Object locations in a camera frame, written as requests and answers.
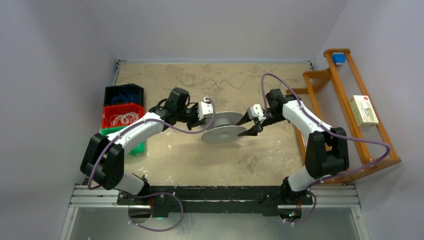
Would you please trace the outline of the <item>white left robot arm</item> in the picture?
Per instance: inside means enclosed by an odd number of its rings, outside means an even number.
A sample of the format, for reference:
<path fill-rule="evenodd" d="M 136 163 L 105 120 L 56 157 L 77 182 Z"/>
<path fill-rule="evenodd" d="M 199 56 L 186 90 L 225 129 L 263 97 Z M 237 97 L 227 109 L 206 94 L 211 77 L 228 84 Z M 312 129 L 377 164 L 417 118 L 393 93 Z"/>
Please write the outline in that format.
<path fill-rule="evenodd" d="M 206 131 L 193 128 L 211 126 L 216 115 L 215 104 L 210 97 L 195 103 L 190 99 L 188 91 L 175 87 L 168 98 L 159 101 L 134 123 L 108 135 L 94 134 L 80 165 L 80 171 L 88 177 L 87 188 L 119 190 L 138 205 L 146 203 L 150 196 L 148 180 L 125 171 L 125 157 L 148 138 L 169 128 L 191 135 Z"/>

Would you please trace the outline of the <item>white perforated spool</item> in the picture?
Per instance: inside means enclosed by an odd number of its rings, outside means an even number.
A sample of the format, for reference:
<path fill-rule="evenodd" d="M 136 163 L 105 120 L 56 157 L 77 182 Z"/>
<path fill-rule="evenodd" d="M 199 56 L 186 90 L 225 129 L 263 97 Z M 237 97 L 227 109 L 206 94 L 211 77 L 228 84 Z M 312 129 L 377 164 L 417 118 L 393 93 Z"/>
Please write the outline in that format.
<path fill-rule="evenodd" d="M 244 115 L 234 111 L 223 111 L 212 117 L 206 118 L 204 125 L 200 127 L 206 129 L 201 135 L 201 140 L 208 144 L 222 144 L 237 141 L 241 138 L 238 134 L 246 131 L 243 126 L 236 125 Z"/>

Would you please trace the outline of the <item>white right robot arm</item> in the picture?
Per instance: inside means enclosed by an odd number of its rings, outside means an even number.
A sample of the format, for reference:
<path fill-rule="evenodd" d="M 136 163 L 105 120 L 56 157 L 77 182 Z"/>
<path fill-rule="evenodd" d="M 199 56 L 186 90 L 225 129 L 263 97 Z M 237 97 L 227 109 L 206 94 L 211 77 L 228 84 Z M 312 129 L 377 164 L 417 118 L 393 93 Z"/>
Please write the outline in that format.
<path fill-rule="evenodd" d="M 298 101 L 292 94 L 283 95 L 280 89 L 270 90 L 265 99 L 268 108 L 263 109 L 255 104 L 237 122 L 238 126 L 254 123 L 250 129 L 239 133 L 239 136 L 257 136 L 266 126 L 288 121 L 300 130 L 306 140 L 304 166 L 284 178 L 281 184 L 280 196 L 284 202 L 292 204 L 316 180 L 348 170 L 347 134 L 343 128 L 333 128 L 321 122 L 302 101 Z"/>

